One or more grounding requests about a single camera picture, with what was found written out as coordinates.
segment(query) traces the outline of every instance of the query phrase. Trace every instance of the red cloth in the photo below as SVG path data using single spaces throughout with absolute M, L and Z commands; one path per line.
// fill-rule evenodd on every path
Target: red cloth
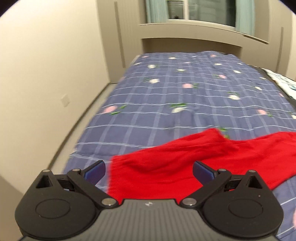
M 161 146 L 114 156 L 108 194 L 119 202 L 172 198 L 179 202 L 202 186 L 192 174 L 195 161 L 233 174 L 254 169 L 273 189 L 296 175 L 296 133 L 234 141 L 216 129 L 208 129 Z

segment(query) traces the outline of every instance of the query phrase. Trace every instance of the teal curtain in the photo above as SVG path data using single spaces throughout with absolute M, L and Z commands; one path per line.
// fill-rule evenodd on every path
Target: teal curtain
M 255 3 L 254 0 L 236 0 L 236 31 L 255 35 Z
M 148 23 L 165 23 L 168 20 L 166 0 L 146 0 Z

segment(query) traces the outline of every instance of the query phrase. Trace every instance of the plaid bedspread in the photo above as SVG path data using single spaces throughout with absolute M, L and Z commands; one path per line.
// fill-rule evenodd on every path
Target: plaid bedspread
M 108 169 L 113 155 L 211 127 L 235 140 L 295 131 L 294 111 L 273 83 L 234 55 L 213 51 L 142 55 L 89 123 L 64 172 L 84 169 L 98 159 Z M 287 210 L 294 212 L 296 188 L 285 185 L 290 184 L 277 188 L 276 195 L 287 202 L 284 209 L 291 205 Z M 97 187 L 107 191 L 108 173 Z M 293 231 L 292 216 L 285 216 L 279 238 L 285 240 Z

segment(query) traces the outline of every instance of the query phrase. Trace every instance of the white switch plate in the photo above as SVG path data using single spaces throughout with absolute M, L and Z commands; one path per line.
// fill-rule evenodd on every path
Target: white switch plate
M 61 102 L 62 102 L 63 106 L 66 107 L 68 104 L 70 104 L 69 96 L 68 96 L 67 94 L 65 94 L 65 95 L 61 98 Z

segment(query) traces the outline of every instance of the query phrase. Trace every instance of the gray gripper base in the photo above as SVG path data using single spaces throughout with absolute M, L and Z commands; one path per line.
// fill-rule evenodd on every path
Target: gray gripper base
M 125 200 L 103 210 L 83 233 L 64 241 L 235 241 L 208 227 L 199 213 L 174 200 Z M 277 241 L 266 237 L 260 241 Z M 22 241 L 36 241 L 24 237 Z

